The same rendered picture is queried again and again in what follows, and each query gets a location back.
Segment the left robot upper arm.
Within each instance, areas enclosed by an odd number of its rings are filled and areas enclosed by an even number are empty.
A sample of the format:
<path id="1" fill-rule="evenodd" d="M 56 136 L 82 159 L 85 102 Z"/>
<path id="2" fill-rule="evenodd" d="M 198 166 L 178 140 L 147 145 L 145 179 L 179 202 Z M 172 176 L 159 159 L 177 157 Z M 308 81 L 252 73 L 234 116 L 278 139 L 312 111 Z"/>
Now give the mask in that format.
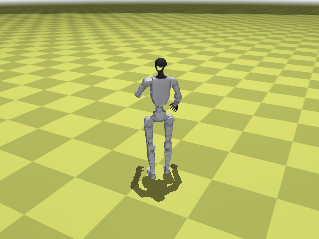
<path id="1" fill-rule="evenodd" d="M 136 97 L 140 98 L 142 95 L 142 92 L 145 90 L 146 87 L 150 86 L 152 83 L 152 78 L 151 77 L 145 77 L 142 80 L 142 83 L 138 87 L 137 92 L 134 94 Z"/>

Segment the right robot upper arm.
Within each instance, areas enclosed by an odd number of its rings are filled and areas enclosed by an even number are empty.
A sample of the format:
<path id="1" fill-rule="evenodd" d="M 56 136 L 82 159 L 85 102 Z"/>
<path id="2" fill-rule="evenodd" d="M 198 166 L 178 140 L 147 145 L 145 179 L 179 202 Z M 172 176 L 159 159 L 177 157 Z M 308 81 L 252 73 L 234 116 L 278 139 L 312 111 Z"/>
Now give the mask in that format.
<path id="1" fill-rule="evenodd" d="M 170 78 L 171 78 L 172 87 L 173 87 L 173 89 L 175 91 L 174 98 L 175 99 L 180 99 L 182 97 L 182 95 L 181 95 L 181 92 L 180 92 L 180 87 L 179 87 L 179 84 L 178 84 L 178 80 L 175 77 L 170 77 Z"/>

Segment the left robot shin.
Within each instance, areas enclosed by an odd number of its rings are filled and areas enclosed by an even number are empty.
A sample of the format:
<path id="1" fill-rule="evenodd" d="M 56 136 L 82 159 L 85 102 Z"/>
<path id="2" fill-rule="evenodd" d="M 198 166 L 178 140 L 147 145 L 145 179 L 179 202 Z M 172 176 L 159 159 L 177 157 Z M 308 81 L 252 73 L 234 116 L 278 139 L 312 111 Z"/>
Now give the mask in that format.
<path id="1" fill-rule="evenodd" d="M 154 163 L 155 163 L 155 152 L 150 152 L 150 146 L 147 144 L 147 158 L 148 158 L 148 162 L 150 165 L 150 171 L 151 171 L 151 175 L 152 173 L 155 174 L 155 170 L 154 170 Z"/>

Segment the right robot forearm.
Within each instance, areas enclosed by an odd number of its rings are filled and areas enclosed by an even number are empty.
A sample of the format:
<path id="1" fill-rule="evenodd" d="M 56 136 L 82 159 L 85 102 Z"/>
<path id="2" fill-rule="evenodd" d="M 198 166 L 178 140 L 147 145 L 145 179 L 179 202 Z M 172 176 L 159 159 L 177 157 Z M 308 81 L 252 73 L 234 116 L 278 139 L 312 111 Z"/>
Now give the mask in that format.
<path id="1" fill-rule="evenodd" d="M 179 102 L 181 101 L 182 97 L 180 99 L 175 99 L 173 105 L 176 107 Z"/>

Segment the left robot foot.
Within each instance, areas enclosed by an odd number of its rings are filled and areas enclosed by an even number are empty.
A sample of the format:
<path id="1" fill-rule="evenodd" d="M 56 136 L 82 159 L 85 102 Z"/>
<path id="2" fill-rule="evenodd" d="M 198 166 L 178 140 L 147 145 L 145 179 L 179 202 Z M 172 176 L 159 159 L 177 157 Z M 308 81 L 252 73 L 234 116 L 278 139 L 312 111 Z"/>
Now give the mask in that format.
<path id="1" fill-rule="evenodd" d="M 147 168 L 147 173 L 149 174 L 151 179 L 156 179 L 156 175 L 154 173 L 152 173 L 151 175 L 150 167 Z"/>

